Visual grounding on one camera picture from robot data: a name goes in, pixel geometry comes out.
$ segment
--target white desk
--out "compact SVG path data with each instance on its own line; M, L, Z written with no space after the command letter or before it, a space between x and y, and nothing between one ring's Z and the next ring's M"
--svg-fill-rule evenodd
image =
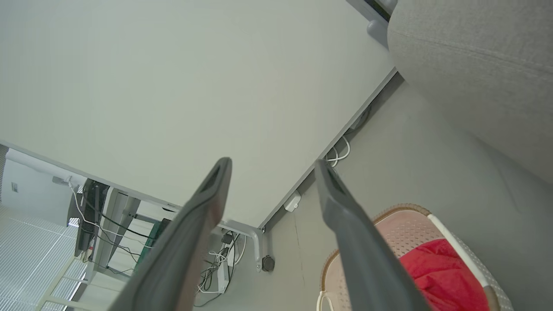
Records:
M0 20L0 143L175 208L229 156L223 219L253 227L394 72L345 0L20 0Z

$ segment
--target black caster wheel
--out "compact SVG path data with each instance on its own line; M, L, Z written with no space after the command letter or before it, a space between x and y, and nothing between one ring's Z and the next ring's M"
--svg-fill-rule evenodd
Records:
M261 261L261 269L265 272L271 272L275 269L275 260L269 255L263 257Z

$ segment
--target black cable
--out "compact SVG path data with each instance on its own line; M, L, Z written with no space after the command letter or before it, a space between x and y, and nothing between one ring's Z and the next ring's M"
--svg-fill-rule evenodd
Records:
M100 240L102 240L102 241L104 241L104 242L110 243L111 245L117 246L117 247L121 248L123 251L128 252L129 254L131 254L131 257L132 257L132 259L134 260L134 262L138 263L138 261L137 261L136 259L134 259L134 256L133 256L133 255L137 255L137 256L139 256L138 258L140 258L140 254L131 252L131 249L128 248L127 246L115 245L115 242L113 242L113 241L109 238L109 236L107 235L107 233L106 233L102 228L100 228L100 230L102 230L102 232L106 235L106 238L107 238L109 241L106 241L106 240L102 239L102 238L100 237L100 235L97 235L97 234L95 234L94 232L90 232L90 231L85 230L85 229L82 229L82 230L83 230L84 232L87 232L87 233L89 233L89 234L93 234L94 236L97 236L98 239L100 239Z
M102 215L102 217L104 217L105 219L109 220L110 222L112 222L112 223L118 225L119 227L125 228L127 231L132 232L132 233L134 233L134 234L136 234L136 235L139 235L139 236L142 236L142 237L146 237L146 238L148 238L148 239L150 238L150 237L147 236L147 235L140 234L140 233L138 233L138 232L136 232L136 231L133 231L133 230L131 230L131 229L129 229L129 228L127 228L127 227L125 227L125 226L119 224L118 222L116 222L116 221L114 221L114 220L111 220L108 216L104 215L104 213L100 212L100 211L97 210L94 206L92 206L92 204L91 204L90 202L88 202L88 199L85 200L85 203L86 203L88 206L90 206L92 209L94 209L96 212L100 213L100 214Z
M98 266L101 267L101 268L108 269L108 270L110 270L113 274L121 274L121 273L125 273L125 272L127 272L127 271L130 271L130 270L134 271L134 269L127 269L127 270L125 270L125 271L115 272L115 271L112 270L110 267L102 267L102 265L100 265L99 263L96 263L96 262L94 262L94 261L92 261L92 260L87 260L87 261L90 261L90 262L94 263L95 265L98 265Z

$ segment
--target electrical cord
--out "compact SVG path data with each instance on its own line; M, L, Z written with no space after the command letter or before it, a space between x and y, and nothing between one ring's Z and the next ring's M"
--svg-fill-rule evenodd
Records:
M92 262L92 263L94 263L95 265L98 265L98 266L101 267L101 268L108 269L108 270L110 270L113 274L121 274L121 273L125 273L125 272L131 271L131 270L134 271L134 269L131 268L131 269L127 269L127 270L125 270L125 271L115 272L112 268L110 268L110 267L102 267L99 263L96 263L96 262L94 262L94 261L92 261L92 260L86 260L86 261L87 261L87 262Z
M242 259L242 256L244 256L244 251L246 250L246 242L248 241L248 237L244 235L244 246L242 247L242 253L240 254L240 257L238 260L234 263L234 265L237 265L240 260Z
M236 236L236 238L234 239L233 246L231 246L231 248L234 247L234 245L236 244L236 240L238 239L239 236L240 236L240 235L237 235L237 236ZM228 287L231 285L232 276L234 275L234 267L236 266L236 263L237 263L236 261L233 261L232 271L228 271L228 284L227 284L227 289L228 289ZM222 295L222 293L219 293L217 296L211 298L210 300L204 302L203 304L200 304L200 305L194 304L194 307L196 307L196 308L202 308L202 307L204 307L205 305L207 305L208 303L212 302L213 300L219 298L219 296L221 296L221 295Z
M86 222L87 224L91 224L91 225L94 225L94 226L100 228L100 230L102 230L102 232L104 232L104 229L102 229L102 227L98 226L98 224L95 224L94 222L88 221L88 220L85 219L84 214L82 213L81 209L79 208L79 202L77 201L77 194L75 193L75 190L73 189L73 184L71 183L71 178L67 181L67 183L69 184L69 188L71 188L71 191L73 191L73 194L75 195L75 196L74 196L74 198L75 198L75 204L77 205L77 211L79 211L79 214L81 214L82 220L83 220L84 222ZM131 237L124 236L124 235L121 235L121 234L117 234L117 233L115 233L115 232L113 232L113 231L110 231L110 230L105 230L105 231L107 231L107 232L109 232L109 233L111 233L111 234L115 234L115 235L117 235L117 236L126 237L126 238L129 239L129 240L137 241L137 242L139 242L140 244L144 245L144 247L153 248L153 247L150 247L150 246L148 246L148 245L142 243L142 241L140 241L140 240L133 239L133 238L131 238Z
M109 243L109 244L111 244L111 245L113 245L113 246L117 246L117 247L121 248L123 251L128 252L128 253L131 255L131 257L132 257L132 259L134 260L134 262L138 263L138 261L137 261L136 259L134 259L134 256L133 256L133 255L140 256L140 254L131 252L131 249L128 248L127 246L115 245L115 242L113 242L113 241L108 237L108 235L106 235L106 237L108 238L109 241L102 239L99 235L95 234L94 232L91 232L91 231L88 231L88 230L85 230L85 229L83 229L83 231L86 232L86 233L92 234L92 235L98 237L100 240L102 240L102 241L104 241L104 242L107 242L107 243Z
M143 236L143 237L146 237L146 238L148 238L148 239L150 238L150 237L147 236L147 235L140 234L140 233L138 233L138 232L136 232L136 231L133 231L133 230L131 230L131 229L129 229L129 228L127 228L127 227L125 227L125 226L123 226L123 225L117 223L116 221L111 220L111 219L110 219L108 216L106 216L104 213L100 212L100 211L97 210L94 206L92 206L92 204L90 204L90 202L88 202L88 200L85 200L85 203L86 203L86 205L90 206L90 208L92 208L92 209L94 209L95 211L97 211L98 213L100 213L100 214L102 215L102 217L104 217L105 219L109 220L110 222L112 222L112 223L118 225L119 227L125 228L127 231L132 232L132 233L134 233L134 234L136 234L136 235Z
M228 248L228 252L227 252L227 253L229 253L230 250L231 250L233 247L235 247L236 241L238 240L238 237L240 237L240 234L237 235L236 237L234 237L233 242L232 242L232 245L230 246L230 248ZM218 255L218 256L222 256L222 255L221 255L221 252L223 252L225 249L226 249L226 248L224 248L224 244L223 244L223 245L221 246L221 250L219 251L219 253L209 252L210 255L216 255L216 257L215 257L214 263L211 264L211 267L209 267L208 269L204 270L204 271L207 271L205 276L202 276L202 275L201 275L201 273L203 273L203 271L200 272L200 276L202 276L202 277L204 278L204 281L198 286L198 291L199 291L199 292L202 292L202 293L218 293L218 292L208 292L208 291L209 291L209 289L211 288L211 283L212 283L212 279L213 279L213 270L218 269L222 262L228 261L228 257L224 257L224 260L219 260L218 257L217 257L217 255Z
M329 158L328 158L328 155L325 156L325 159L326 159L327 162L334 162L334 163L332 163L332 164L330 165L331 167L335 167L336 164L338 164L338 161L339 161L339 160L345 159L345 158L349 155L349 153L351 152L351 146L350 146L349 141L347 140L346 136L342 136L342 138L343 138L344 141L346 142L347 152L346 152L345 155L343 155L343 156L340 157L340 154L338 153L338 150L336 149L336 147L332 146L332 150L334 150L334 153L336 154L336 158L334 158L334 159L329 159Z

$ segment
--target gray fabric sofa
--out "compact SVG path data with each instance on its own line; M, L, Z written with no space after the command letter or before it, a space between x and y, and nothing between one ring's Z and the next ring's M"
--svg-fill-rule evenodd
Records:
M446 117L553 183L551 0L399 0L388 45Z

